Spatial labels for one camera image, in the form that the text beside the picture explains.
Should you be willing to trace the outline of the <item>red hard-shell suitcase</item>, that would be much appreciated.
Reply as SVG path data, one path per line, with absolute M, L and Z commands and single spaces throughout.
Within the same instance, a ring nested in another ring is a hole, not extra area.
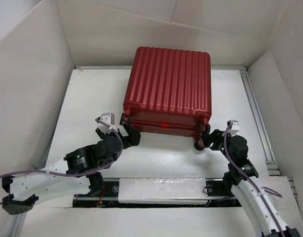
M 124 96 L 120 124 L 140 132 L 194 138 L 210 132 L 211 57 L 207 52 L 140 46 Z

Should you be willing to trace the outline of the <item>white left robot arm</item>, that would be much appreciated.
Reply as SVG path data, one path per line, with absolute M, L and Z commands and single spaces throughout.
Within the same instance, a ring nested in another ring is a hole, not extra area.
M 66 154 L 58 162 L 40 170 L 23 170 L 7 174 L 1 186 L 7 192 L 2 208 L 10 215 L 30 211 L 35 205 L 69 195 L 100 196 L 105 191 L 101 170 L 118 160 L 122 151 L 140 143 L 141 134 L 128 123 L 119 129 L 104 122 L 98 123 L 100 141 Z

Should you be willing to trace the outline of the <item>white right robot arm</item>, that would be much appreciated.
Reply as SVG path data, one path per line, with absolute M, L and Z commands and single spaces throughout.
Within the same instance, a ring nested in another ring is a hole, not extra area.
M 229 161 L 228 172 L 223 176 L 221 187 L 227 196 L 235 197 L 243 207 L 255 235 L 299 237 L 299 231 L 289 227 L 269 199 L 269 193 L 276 195 L 277 192 L 261 185 L 259 174 L 248 159 L 247 140 L 237 135 L 238 121 L 228 121 L 225 131 L 219 129 L 211 131 L 210 128 L 207 125 L 202 130 L 194 147 L 198 151 L 204 149 L 220 151 Z

